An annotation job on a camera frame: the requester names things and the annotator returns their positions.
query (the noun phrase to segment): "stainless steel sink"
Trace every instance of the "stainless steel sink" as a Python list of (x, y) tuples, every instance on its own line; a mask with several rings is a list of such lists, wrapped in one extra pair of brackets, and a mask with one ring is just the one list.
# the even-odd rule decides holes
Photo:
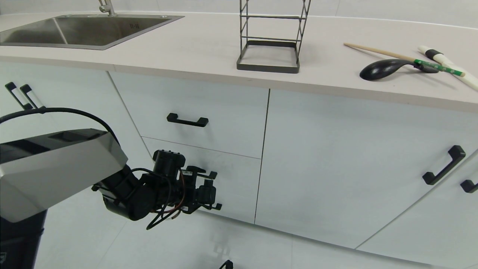
[(0, 45), (105, 50), (182, 17), (64, 15), (0, 32)]

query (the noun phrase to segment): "black spoon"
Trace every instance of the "black spoon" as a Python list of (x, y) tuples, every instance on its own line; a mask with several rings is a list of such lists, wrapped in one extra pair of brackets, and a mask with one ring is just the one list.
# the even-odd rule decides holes
[(395, 73), (404, 65), (412, 65), (414, 68), (425, 73), (438, 73), (438, 69), (417, 64), (412, 61), (402, 59), (385, 59), (367, 65), (360, 72), (360, 77), (365, 80), (378, 80)]

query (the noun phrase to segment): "silver robot arm casing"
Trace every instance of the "silver robot arm casing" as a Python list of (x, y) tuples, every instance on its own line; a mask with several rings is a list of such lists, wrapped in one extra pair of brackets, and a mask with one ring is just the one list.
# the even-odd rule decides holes
[[(27, 157), (2, 161), (0, 164), (2, 218), (9, 222), (24, 220), (122, 170), (128, 158), (119, 144), (110, 133), (94, 131), (97, 132), (96, 137), (93, 136), (87, 141), (72, 142), (71, 145)], [(40, 145), (42, 141), (47, 144), (65, 143), (54, 135), (46, 138), (38, 136), (28, 140)], [(3, 157), (9, 150), (18, 151), (18, 148), (9, 149), (4, 146), (1, 152)]]

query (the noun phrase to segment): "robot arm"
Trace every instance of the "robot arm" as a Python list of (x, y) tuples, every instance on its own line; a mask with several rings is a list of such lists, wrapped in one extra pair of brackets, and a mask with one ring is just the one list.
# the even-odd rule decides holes
[[(58, 110), (75, 111), (39, 108), (17, 114)], [(1, 117), (0, 123), (14, 117)], [(183, 170), (185, 157), (164, 150), (154, 153), (152, 171), (131, 169), (114, 133), (105, 128), (110, 131), (70, 130), (0, 144), (2, 268), (32, 268), (46, 210), (91, 186), (102, 194), (111, 212), (133, 221), (157, 214), (147, 229), (173, 213), (191, 214), (199, 207), (221, 209), (221, 204), (213, 207), (216, 172), (200, 174), (205, 171), (194, 166)], [(146, 172), (140, 179), (133, 174), (139, 170)], [(199, 188), (197, 177), (204, 178)]]

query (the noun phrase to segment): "white rolling pin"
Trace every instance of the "white rolling pin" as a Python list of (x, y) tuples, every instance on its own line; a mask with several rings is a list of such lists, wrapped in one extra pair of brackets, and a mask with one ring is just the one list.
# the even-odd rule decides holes
[(424, 45), (419, 46), (418, 50), (423, 55), (427, 56), (427, 58), (429, 58), (430, 60), (438, 62), (444, 67), (448, 67), (448, 68), (451, 68), (451, 69), (460, 70), (462, 72), (465, 72), (466, 74), (465, 74), (464, 77), (459, 77), (459, 76), (455, 76), (455, 77), (457, 79), (461, 80), (463, 83), (470, 86), (472, 89), (478, 91), (478, 78), (471, 75), (468, 71), (464, 70), (463, 68), (455, 65), (452, 61), (450, 61), (450, 59), (448, 59), (445, 55), (443, 55), (443, 53), (438, 52), (438, 51), (436, 51), (434, 49), (431, 49), (431, 48), (429, 48), (427, 46), (424, 46)]

